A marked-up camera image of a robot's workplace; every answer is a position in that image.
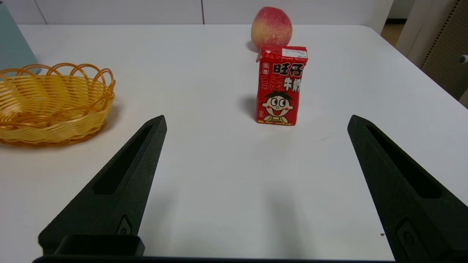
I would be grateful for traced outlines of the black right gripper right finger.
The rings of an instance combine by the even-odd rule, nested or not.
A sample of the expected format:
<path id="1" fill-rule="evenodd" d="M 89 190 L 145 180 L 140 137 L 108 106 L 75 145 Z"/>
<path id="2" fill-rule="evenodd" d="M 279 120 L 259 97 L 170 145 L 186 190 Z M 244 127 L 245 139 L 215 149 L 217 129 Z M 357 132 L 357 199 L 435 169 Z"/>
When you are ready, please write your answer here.
<path id="1" fill-rule="evenodd" d="M 468 208 L 374 123 L 352 115 L 356 157 L 398 263 L 466 263 Z"/>

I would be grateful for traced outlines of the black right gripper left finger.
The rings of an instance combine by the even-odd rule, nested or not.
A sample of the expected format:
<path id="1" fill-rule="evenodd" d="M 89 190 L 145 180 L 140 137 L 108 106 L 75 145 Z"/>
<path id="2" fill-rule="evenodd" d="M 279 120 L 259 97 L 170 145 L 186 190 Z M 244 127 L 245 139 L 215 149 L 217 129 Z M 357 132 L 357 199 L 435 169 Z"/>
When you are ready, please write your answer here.
<path id="1" fill-rule="evenodd" d="M 167 132 L 145 122 L 38 235 L 44 255 L 68 235 L 137 235 Z"/>

